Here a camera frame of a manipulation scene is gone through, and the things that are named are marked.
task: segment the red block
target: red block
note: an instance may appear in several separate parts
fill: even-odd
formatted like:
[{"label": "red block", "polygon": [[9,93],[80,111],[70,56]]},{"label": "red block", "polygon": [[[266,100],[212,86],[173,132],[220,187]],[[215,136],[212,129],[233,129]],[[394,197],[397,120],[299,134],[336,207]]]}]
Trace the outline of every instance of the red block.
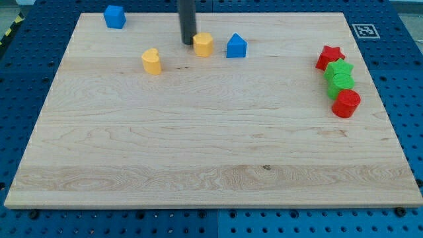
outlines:
[{"label": "red block", "polygon": [[328,63],[339,59],[345,60],[345,56],[341,53],[341,49],[339,47],[323,46],[323,51],[317,61],[316,68],[324,71],[326,70]]},{"label": "red block", "polygon": [[338,97],[332,105],[332,111],[341,118],[349,118],[353,115],[360,102],[361,98],[357,92],[351,89],[345,89],[339,92]]}]

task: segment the blue pentagon block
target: blue pentagon block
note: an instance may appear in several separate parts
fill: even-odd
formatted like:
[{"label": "blue pentagon block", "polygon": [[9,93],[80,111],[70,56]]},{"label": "blue pentagon block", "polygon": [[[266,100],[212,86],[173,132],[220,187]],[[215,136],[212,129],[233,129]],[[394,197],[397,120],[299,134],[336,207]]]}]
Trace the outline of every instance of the blue pentagon block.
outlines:
[{"label": "blue pentagon block", "polygon": [[124,8],[121,6],[107,6],[104,19],[108,28],[122,29],[126,22]]},{"label": "blue pentagon block", "polygon": [[237,33],[234,33],[226,46],[226,58],[245,58],[247,42]]}]

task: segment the wooden board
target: wooden board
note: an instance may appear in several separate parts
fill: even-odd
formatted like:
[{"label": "wooden board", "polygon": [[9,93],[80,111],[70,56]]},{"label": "wooden board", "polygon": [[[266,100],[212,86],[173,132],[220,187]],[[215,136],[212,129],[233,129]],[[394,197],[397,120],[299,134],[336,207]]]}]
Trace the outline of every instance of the wooden board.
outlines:
[{"label": "wooden board", "polygon": [[[180,43],[176,14],[82,14],[6,199],[8,208],[368,208],[422,196],[341,13],[198,14],[215,52]],[[248,58],[226,59],[238,32]],[[355,65],[362,104],[330,110],[323,45]],[[141,54],[156,47],[163,73]]]}]

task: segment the toy block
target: toy block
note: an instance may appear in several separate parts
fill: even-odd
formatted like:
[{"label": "toy block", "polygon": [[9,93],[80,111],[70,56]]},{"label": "toy block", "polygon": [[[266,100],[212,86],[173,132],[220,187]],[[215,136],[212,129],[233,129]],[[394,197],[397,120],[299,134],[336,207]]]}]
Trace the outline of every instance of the toy block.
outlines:
[{"label": "toy block", "polygon": [[338,59],[335,62],[328,63],[328,67],[323,73],[323,77],[330,81],[333,77],[339,73],[346,75],[351,75],[351,71],[354,68],[354,65],[345,62],[343,59]]},{"label": "toy block", "polygon": [[325,70],[328,63],[339,59],[345,60],[345,56],[341,53],[339,47],[323,46],[322,53],[320,54],[319,60],[317,60],[316,68]]},{"label": "toy block", "polygon": [[361,98],[357,92],[345,89],[339,92],[338,97],[332,105],[332,111],[341,118],[349,118],[356,111],[360,102]]},{"label": "toy block", "polygon": [[108,28],[122,29],[126,22],[124,8],[121,6],[107,6],[103,13]]},{"label": "toy block", "polygon": [[335,100],[341,90],[352,89],[354,87],[354,80],[350,75],[339,73],[333,77],[328,86],[329,98]]},{"label": "toy block", "polygon": [[197,56],[209,57],[213,53],[213,37],[208,32],[200,32],[192,37]]},{"label": "toy block", "polygon": [[245,58],[246,54],[247,42],[234,33],[226,45],[226,58]]},{"label": "toy block", "polygon": [[159,51],[156,48],[146,50],[141,56],[144,70],[152,75],[161,74]]}]

